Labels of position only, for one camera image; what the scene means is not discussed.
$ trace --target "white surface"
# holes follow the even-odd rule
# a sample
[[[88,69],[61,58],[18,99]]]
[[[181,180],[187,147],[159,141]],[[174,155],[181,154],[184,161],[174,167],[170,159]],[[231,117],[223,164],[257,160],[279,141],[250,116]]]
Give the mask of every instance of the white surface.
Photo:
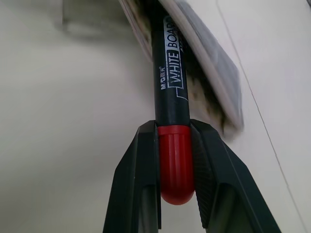
[[[191,4],[239,64],[216,3]],[[311,232],[310,9],[303,0],[219,6],[267,127],[239,67],[245,132],[229,145],[282,232]],[[114,169],[154,118],[152,67],[123,17],[100,37],[76,37],[56,31],[45,7],[0,0],[0,232],[97,233]],[[196,200],[163,204],[162,214],[161,232],[203,232]]]

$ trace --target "red marker cap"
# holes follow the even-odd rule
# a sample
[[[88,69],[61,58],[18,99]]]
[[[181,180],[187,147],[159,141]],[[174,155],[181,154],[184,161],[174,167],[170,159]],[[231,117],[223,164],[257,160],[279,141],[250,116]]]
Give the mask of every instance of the red marker cap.
[[[158,127],[162,198],[173,205],[187,203],[194,193],[190,127]]]

